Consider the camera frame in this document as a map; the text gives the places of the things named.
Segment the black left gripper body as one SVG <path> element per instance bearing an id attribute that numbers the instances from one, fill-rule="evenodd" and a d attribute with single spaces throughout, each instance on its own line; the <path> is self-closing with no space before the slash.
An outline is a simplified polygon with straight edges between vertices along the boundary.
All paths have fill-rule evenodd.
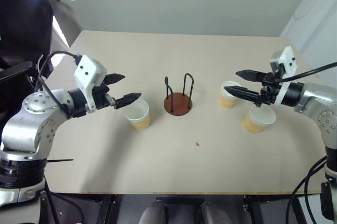
<path id="1" fill-rule="evenodd" d="M 95 86 L 92 89 L 92 95 L 97 110 L 114 105 L 114 99 L 108 94 L 108 85 L 105 85 L 105 78 L 99 86 Z"/>

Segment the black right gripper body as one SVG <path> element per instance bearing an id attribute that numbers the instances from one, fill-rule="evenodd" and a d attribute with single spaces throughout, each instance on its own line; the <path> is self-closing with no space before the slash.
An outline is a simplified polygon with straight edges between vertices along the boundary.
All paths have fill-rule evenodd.
<path id="1" fill-rule="evenodd" d="M 270 105 L 275 103 L 281 88 L 280 79 L 278 74 L 274 75 L 272 72 L 257 73 L 256 81 L 262 84 L 260 93 L 254 102 L 257 107 L 260 107 L 262 104 Z"/>

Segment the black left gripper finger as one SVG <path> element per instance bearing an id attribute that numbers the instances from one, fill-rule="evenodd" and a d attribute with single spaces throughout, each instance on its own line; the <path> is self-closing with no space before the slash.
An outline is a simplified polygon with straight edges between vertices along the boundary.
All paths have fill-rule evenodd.
<path id="1" fill-rule="evenodd" d="M 117 73 L 107 74 L 105 76 L 105 85 L 115 84 L 124 78 L 125 78 L 124 75 L 117 74 Z"/>
<path id="2" fill-rule="evenodd" d="M 125 106 L 128 106 L 130 104 L 132 104 L 133 102 L 135 102 L 136 100 L 139 99 L 139 97 L 141 96 L 141 93 L 129 93 L 124 95 L 122 98 L 119 99 L 114 99 L 114 109 L 120 109 L 123 108 Z"/>

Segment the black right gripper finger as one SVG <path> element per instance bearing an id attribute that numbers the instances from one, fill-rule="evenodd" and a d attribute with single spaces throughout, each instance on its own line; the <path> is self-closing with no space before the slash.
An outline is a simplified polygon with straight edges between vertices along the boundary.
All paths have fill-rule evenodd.
<path id="1" fill-rule="evenodd" d="M 262 82 L 265 78 L 265 73 L 254 70 L 240 70 L 235 74 L 240 78 L 250 82 Z"/>
<path id="2" fill-rule="evenodd" d="M 233 85 L 225 86 L 224 89 L 226 90 L 226 92 L 236 98 L 247 100 L 253 103 L 262 103 L 261 96 L 258 92 L 248 90 L 245 87 Z"/>

